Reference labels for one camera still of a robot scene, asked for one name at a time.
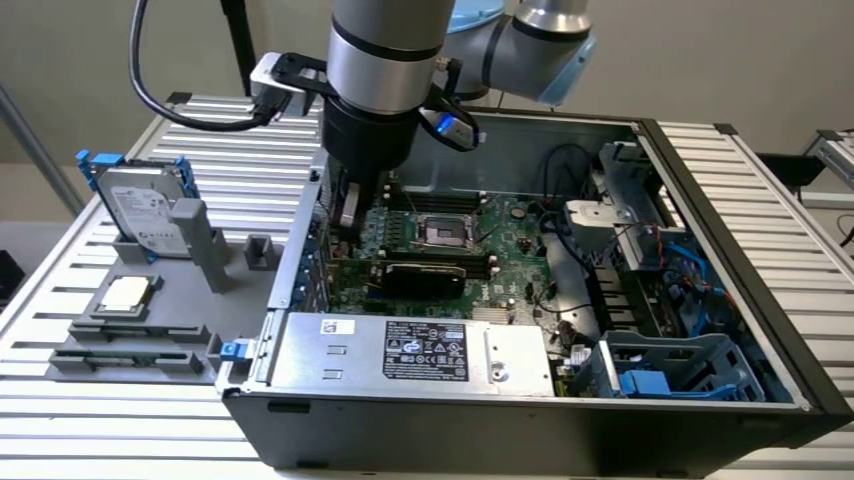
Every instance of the label sticker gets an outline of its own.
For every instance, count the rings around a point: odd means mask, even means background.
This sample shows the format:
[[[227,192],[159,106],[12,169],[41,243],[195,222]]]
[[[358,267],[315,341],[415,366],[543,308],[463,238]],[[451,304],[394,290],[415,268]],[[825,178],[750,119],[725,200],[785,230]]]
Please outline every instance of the label sticker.
[[[352,335],[356,333],[356,321],[336,318],[326,319],[320,323],[322,335]]]
[[[122,217],[139,244],[164,256],[187,256],[187,243],[178,225],[170,223],[170,203],[156,190],[112,187]]]
[[[466,325],[386,322],[383,374],[392,380],[468,381]]]

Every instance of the power supply label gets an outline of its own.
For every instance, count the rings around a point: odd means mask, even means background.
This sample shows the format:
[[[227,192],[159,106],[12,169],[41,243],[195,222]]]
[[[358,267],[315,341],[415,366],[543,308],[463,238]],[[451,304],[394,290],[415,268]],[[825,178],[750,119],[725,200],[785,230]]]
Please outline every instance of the power supply label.
[[[392,380],[468,381],[466,325],[386,322],[383,374]]]

